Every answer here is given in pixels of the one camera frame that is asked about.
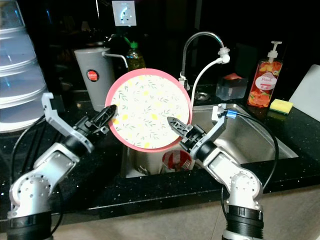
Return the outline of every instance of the yellow sponge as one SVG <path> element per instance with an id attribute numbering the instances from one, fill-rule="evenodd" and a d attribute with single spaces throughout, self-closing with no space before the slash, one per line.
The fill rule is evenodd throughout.
<path id="1" fill-rule="evenodd" d="M 270 105 L 270 109 L 273 111 L 277 111 L 279 113 L 282 114 L 289 114 L 290 110 L 293 107 L 293 103 L 292 102 L 288 102 L 288 101 L 283 101 L 280 99 L 275 99 L 271 105 Z"/>

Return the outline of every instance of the stainless steel sink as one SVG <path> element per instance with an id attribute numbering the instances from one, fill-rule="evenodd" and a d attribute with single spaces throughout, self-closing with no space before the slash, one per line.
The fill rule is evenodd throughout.
<path id="1" fill-rule="evenodd" d="M 192 124 L 198 124 L 208 132 L 213 124 L 211 122 L 213 105 L 195 106 L 193 108 Z M 227 109 L 247 114 L 236 104 L 227 104 Z M 258 123 L 247 118 L 238 116 L 236 119 L 229 118 L 226 129 L 214 144 L 223 147 L 239 163 L 254 163 L 270 161 L 274 159 L 273 140 L 268 132 Z M 279 159 L 295 158 L 298 155 L 278 139 Z M 177 144 L 171 149 L 157 153 L 147 153 L 132 150 L 128 147 L 123 149 L 121 176 L 132 178 L 145 174 L 160 174 L 163 172 L 162 157 L 170 150 L 182 150 Z"/>

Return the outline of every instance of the white cable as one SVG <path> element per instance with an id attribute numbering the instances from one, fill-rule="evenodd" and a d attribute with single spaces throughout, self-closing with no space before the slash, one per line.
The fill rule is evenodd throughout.
<path id="1" fill-rule="evenodd" d="M 204 69 L 201 70 L 201 72 L 199 73 L 199 75 L 196 77 L 193 88 L 192 88 L 192 94 L 191 94 L 191 107 L 194 107 L 194 101 L 195 101 L 195 94 L 196 94 L 196 87 L 197 84 L 201 78 L 201 76 L 205 73 L 205 71 L 208 70 L 208 68 L 210 68 L 211 66 L 215 65 L 215 64 L 220 64 L 222 63 L 223 59 L 222 57 L 217 58 L 216 60 L 210 62 L 207 66 L 204 67 Z"/>

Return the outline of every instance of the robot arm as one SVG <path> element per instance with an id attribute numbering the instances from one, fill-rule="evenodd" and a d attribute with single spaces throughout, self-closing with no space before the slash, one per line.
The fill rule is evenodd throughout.
<path id="1" fill-rule="evenodd" d="M 262 239 L 263 208 L 259 199 L 263 187 L 260 180 L 254 173 L 241 167 L 223 148 L 213 143 L 226 128 L 226 105 L 213 107 L 211 120 L 214 127 L 208 133 L 198 125 L 185 125 L 174 117 L 167 119 L 172 130 L 182 137 L 180 145 L 192 158 L 201 160 L 204 169 L 225 185 L 230 194 L 227 200 L 227 228 L 222 239 Z"/>
<path id="2" fill-rule="evenodd" d="M 8 212 L 8 240 L 51 239 L 51 209 L 49 197 L 80 161 L 85 153 L 94 150 L 94 143 L 106 135 L 107 122 L 116 106 L 104 108 L 93 119 L 83 117 L 74 127 L 69 126 L 52 110 L 52 93 L 44 93 L 42 105 L 46 120 L 66 138 L 53 144 L 34 163 L 33 170 L 22 175 L 10 188 L 11 211 Z"/>

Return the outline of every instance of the speckled granite countertop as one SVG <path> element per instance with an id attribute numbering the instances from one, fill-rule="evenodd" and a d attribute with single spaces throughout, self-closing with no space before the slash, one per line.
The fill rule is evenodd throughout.
<path id="1" fill-rule="evenodd" d="M 203 91 L 211 91 L 203 86 Z M 86 93 L 77 93 L 66 103 L 66 113 L 62 118 L 75 124 L 85 114 L 93 116 L 91 102 Z M 211 97 L 196 105 L 216 104 L 220 101 Z M 265 193 L 284 191 L 320 184 L 320 122 L 293 108 L 289 115 L 267 109 L 247 108 L 275 133 L 275 135 L 299 157 L 282 159 Z M 42 136 L 38 155 L 43 153 L 54 141 L 56 132 L 47 126 Z M 9 201 L 9 162 L 14 143 L 21 132 L 0 134 L 0 228 L 5 231 Z M 23 143 L 18 151 L 15 164 L 16 175 L 22 168 L 28 143 Z M 61 183 L 66 213 L 81 212 L 97 219 L 145 212 L 149 210 L 172 208 L 188 204 L 217 201 L 221 185 L 204 169 L 188 172 L 149 175 L 134 178 L 120 177 L 122 144 L 109 133 L 96 147 L 94 153 L 85 156 Z M 243 164 L 253 171 L 264 183 L 272 169 L 272 161 Z M 52 212 L 60 210 L 57 193 L 52 198 Z"/>

